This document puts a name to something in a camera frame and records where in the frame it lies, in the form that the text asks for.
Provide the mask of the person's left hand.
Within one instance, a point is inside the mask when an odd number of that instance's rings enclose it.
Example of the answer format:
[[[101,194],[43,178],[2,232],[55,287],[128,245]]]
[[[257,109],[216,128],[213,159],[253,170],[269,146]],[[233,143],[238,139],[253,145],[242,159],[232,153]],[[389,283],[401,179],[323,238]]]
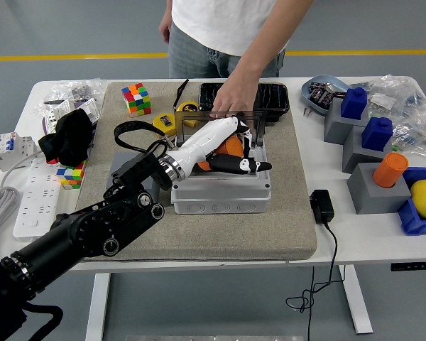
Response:
[[[213,112],[251,111],[256,99],[261,71],[237,67],[219,88]]]

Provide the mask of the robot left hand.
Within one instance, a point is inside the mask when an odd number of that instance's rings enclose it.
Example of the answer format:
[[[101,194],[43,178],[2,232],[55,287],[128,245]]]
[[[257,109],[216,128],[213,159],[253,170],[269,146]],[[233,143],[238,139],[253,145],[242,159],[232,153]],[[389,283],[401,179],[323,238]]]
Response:
[[[215,152],[233,134],[241,134],[244,143],[242,157]],[[173,181],[182,181],[190,176],[194,166],[206,161],[213,171],[231,174],[249,174],[268,171],[269,162],[249,158],[252,134],[249,127],[237,117],[215,119],[205,124],[177,150],[167,152],[160,164]]]

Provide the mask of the person's right hand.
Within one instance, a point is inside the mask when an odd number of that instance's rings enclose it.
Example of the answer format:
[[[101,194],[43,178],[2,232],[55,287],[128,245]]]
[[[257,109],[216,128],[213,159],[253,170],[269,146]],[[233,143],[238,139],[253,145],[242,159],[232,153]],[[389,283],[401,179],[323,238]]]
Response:
[[[172,26],[172,18],[171,15],[164,16],[159,25],[159,31],[163,42],[169,44],[170,41],[170,31]]]

